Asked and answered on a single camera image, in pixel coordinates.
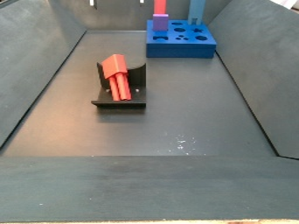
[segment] dark gray floor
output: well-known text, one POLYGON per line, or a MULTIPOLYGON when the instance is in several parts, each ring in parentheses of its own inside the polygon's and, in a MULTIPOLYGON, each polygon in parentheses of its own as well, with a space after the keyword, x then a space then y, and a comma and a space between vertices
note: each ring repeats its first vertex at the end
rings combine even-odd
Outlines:
POLYGON ((5 157, 1 221, 299 219, 299 163, 231 157, 5 157))
POLYGON ((272 157, 220 59, 147 59, 144 31, 88 32, 2 156, 272 157), (99 110, 96 62, 147 63, 147 108, 99 110))

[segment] gray wall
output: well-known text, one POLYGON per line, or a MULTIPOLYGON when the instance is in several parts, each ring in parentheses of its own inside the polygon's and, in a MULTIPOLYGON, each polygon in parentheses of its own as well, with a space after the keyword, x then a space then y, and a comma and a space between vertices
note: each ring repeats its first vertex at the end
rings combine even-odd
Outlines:
MULTIPOLYGON (((153 16, 155 0, 97 0, 97 10, 88 0, 56 0, 68 9, 89 30, 145 30, 145 20, 153 16)), ((209 23, 231 0, 207 0, 204 22, 209 23)), ((171 19, 187 19, 189 0, 168 0, 167 13, 171 19)))
POLYGON ((209 29, 277 153, 299 158, 297 14, 267 0, 233 0, 209 29))
POLYGON ((0 8, 0 145, 84 32, 55 1, 20 0, 0 8))

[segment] circular hole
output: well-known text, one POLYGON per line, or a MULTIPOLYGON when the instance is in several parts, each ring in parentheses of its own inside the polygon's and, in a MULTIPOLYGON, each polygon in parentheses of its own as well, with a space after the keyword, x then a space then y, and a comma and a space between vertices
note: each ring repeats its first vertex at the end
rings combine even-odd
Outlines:
POLYGON ((197 36, 196 39, 197 39, 197 40, 207 40, 207 38, 203 37, 203 36, 197 36))
POLYGON ((185 30, 183 28, 175 28, 173 29, 176 32, 185 32, 185 30))
POLYGON ((181 25, 183 23, 172 23, 172 25, 181 25))

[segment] red block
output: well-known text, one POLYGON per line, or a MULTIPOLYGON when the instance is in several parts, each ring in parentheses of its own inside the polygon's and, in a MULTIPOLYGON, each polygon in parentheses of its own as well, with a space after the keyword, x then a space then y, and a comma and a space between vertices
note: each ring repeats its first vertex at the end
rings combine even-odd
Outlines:
POLYGON ((165 14, 165 0, 153 0, 153 14, 165 14))
POLYGON ((129 87, 127 83, 125 56, 113 54, 103 62, 104 77, 109 80, 113 101, 131 100, 129 87))

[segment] hole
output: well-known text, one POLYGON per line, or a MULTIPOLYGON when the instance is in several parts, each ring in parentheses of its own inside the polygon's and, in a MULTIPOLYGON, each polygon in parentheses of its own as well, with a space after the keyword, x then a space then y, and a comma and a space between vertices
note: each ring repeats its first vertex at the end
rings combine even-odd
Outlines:
POLYGON ((172 23, 172 25, 181 25, 183 23, 172 23))
POLYGON ((203 37, 203 36, 197 36, 196 39, 197 39, 197 40, 207 40, 207 38, 203 37))
POLYGON ((200 29, 197 29, 197 28, 195 28, 195 29, 193 29, 193 32, 201 32, 201 30, 200 30, 200 29))
POLYGON ((185 30, 183 28, 175 28, 173 29, 176 32, 185 32, 185 30))
POLYGON ((156 39, 164 39, 164 40, 168 40, 168 37, 164 37, 164 36, 153 36, 153 40, 156 39))

